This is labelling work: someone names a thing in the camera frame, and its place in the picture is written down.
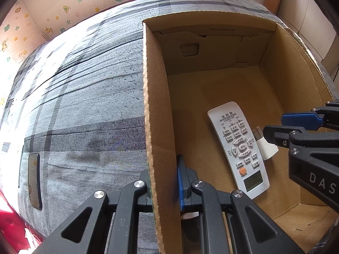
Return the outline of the small white charger plug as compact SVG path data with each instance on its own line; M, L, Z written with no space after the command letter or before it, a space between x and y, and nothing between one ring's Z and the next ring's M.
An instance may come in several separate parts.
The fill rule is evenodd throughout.
M267 142L260 126L257 126L255 129L253 129L252 133L263 161L271 159L279 151L276 145Z

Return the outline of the white air conditioner remote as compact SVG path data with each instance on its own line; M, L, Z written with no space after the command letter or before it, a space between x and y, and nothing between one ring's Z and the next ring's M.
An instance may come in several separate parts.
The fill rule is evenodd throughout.
M228 160L239 190L254 199L270 187L264 161L247 119L235 102L210 109L207 115Z

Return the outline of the brown cardboard box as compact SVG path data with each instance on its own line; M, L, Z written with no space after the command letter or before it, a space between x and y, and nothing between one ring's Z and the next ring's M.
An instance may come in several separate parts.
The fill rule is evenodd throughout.
M144 20L147 157L161 253L196 253L183 240L175 157L217 189L248 192L304 250L335 214L288 178L287 151L268 161L252 130L279 124L285 112L337 97L332 80L292 30L275 21L221 11Z

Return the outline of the beige wardrobe with drawers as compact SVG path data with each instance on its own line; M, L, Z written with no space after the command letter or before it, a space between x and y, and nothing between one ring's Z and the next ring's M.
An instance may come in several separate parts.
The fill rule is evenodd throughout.
M314 0L280 0L278 17L307 45L329 74L338 68L338 34Z

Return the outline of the black smartphone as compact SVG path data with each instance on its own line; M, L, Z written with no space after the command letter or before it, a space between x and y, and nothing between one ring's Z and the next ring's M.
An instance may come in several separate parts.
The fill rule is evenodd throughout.
M28 157L28 190L32 206L35 209L42 210L39 153L31 153Z

